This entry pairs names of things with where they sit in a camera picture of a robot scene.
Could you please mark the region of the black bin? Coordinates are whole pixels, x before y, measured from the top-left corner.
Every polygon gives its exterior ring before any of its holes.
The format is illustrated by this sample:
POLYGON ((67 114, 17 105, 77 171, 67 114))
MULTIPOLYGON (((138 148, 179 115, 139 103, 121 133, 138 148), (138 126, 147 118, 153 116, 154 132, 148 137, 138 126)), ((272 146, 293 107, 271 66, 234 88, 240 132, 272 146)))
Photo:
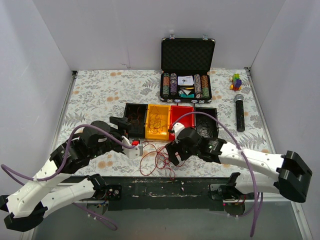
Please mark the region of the black bin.
POLYGON ((131 129, 128 131, 130 138, 145 138, 147 113, 148 104, 125 104, 123 116, 128 118, 128 122, 131 123, 131 129))
MULTIPOLYGON (((213 107, 195 107, 195 112, 203 112, 211 115, 215 119, 218 118, 218 112, 213 107)), ((195 129, 204 138, 217 138, 219 135, 219 124, 210 117, 203 114, 195 114, 195 129)))

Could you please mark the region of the dark red wires yellow bin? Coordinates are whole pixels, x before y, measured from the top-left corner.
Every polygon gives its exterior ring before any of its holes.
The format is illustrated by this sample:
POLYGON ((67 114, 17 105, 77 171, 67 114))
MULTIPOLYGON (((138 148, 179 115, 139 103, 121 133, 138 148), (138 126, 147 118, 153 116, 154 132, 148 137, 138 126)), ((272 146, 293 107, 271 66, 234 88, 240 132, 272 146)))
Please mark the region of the dark red wires yellow bin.
POLYGON ((160 106, 152 106, 149 112, 148 130, 152 134, 166 134, 168 125, 167 109, 160 106))

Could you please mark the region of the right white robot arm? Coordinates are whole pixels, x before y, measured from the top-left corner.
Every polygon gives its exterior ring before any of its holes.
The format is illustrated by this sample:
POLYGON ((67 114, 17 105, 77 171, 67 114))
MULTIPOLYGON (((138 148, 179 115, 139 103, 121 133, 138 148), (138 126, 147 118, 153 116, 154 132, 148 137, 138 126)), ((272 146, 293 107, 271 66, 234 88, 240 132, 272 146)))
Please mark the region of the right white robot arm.
POLYGON ((175 139, 165 148, 169 161, 175 166, 197 156, 208 163, 234 165, 258 173, 255 177, 232 173, 225 186, 214 190, 221 199, 237 199, 253 192, 280 194, 297 203, 304 203, 307 199, 313 173, 294 151, 269 154, 238 149, 224 139, 203 137, 194 128, 182 124, 174 128, 174 135, 175 139))

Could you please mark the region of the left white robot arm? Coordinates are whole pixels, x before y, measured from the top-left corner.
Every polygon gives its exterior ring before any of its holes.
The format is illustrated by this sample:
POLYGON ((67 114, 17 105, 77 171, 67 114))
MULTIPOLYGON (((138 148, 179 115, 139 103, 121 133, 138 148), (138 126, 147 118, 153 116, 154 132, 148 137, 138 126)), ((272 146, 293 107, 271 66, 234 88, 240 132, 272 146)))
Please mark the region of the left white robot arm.
POLYGON ((138 148, 127 138, 131 128, 128 119, 111 116, 109 121, 117 127, 97 120, 80 125, 81 132, 74 129, 34 177, 15 193, 1 195, 0 209, 8 213, 4 218, 7 229, 27 232, 51 213, 74 202, 92 198, 106 202, 121 197, 122 187, 107 184, 99 174, 86 176, 75 185, 54 191, 61 182, 88 166, 90 160, 105 153, 114 151, 128 157, 139 155, 138 148))

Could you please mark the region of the floral table mat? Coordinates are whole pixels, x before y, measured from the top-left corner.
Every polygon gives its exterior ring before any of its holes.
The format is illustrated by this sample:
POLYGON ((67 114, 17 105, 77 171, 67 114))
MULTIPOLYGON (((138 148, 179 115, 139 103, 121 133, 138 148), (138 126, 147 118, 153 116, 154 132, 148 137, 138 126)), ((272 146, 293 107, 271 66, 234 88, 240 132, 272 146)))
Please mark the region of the floral table mat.
MULTIPOLYGON (((218 136, 228 142, 237 141, 242 147, 263 153, 273 153, 274 148, 257 105, 252 82, 244 69, 211 69, 212 100, 208 107, 217 110, 221 122, 218 136), (230 77, 239 74, 242 80, 240 93, 244 97, 245 131, 238 132, 234 97, 230 90, 230 77)), ((160 101, 158 70, 81 70, 71 89, 67 108, 57 142, 62 144, 72 130, 81 124, 100 120, 108 122, 111 116, 122 117, 127 103, 155 104, 160 101)), ((233 172, 244 173, 245 168, 234 165, 208 163, 197 157, 189 158, 182 166, 156 167, 155 148, 164 146, 154 141, 144 147, 143 156, 128 159, 123 154, 109 152, 89 162, 77 175, 100 174, 114 177, 228 177, 233 172)))

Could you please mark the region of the playing card deck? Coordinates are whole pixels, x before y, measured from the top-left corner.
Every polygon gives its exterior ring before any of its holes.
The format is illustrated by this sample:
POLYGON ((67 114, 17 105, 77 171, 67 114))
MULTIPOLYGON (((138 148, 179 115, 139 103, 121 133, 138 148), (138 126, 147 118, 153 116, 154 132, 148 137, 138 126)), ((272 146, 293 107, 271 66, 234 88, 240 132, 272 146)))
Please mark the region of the playing card deck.
POLYGON ((192 75, 188 76, 178 76, 177 84, 179 86, 192 86, 194 84, 194 78, 192 75))

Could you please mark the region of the black microphone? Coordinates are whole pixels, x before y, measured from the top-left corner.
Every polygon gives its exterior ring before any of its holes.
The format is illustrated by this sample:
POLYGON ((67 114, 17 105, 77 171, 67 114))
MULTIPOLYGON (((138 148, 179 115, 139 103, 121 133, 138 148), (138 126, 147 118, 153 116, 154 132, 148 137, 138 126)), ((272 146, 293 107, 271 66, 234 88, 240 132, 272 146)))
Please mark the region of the black microphone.
POLYGON ((244 96, 237 94, 234 97, 236 111, 236 129, 238 132, 245 131, 244 96))

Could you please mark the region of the colourful toy block car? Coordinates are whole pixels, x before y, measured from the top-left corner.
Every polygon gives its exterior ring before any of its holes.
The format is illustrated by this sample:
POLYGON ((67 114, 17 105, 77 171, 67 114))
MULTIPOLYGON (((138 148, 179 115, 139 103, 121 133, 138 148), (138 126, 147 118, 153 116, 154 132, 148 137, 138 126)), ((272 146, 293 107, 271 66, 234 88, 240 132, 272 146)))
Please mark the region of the colourful toy block car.
POLYGON ((240 91, 242 88, 242 80, 240 79, 240 75, 238 73, 234 73, 231 77, 230 77, 230 90, 233 91, 240 91))

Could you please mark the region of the black poker chip case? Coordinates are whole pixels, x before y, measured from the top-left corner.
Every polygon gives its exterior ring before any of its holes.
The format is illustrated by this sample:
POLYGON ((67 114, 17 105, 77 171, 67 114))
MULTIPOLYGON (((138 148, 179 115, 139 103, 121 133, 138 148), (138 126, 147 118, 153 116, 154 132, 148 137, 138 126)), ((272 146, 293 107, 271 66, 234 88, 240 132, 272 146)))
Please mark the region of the black poker chip case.
POLYGON ((207 36, 161 40, 159 99, 162 102, 208 104, 212 101, 209 70, 215 45, 215 39, 207 36), (194 84, 180 86, 178 76, 193 76, 194 84))

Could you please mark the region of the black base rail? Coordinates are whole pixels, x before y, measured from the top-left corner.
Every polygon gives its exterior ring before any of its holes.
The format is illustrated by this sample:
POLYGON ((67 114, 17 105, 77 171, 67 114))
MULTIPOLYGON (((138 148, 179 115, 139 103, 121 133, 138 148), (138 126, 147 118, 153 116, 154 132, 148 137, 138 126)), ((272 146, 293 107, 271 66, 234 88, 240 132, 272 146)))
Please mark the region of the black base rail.
POLYGON ((109 211, 185 210, 223 211, 221 200, 212 199, 210 186, 219 187, 227 177, 125 177, 104 176, 107 185, 120 185, 120 199, 109 200, 109 211))

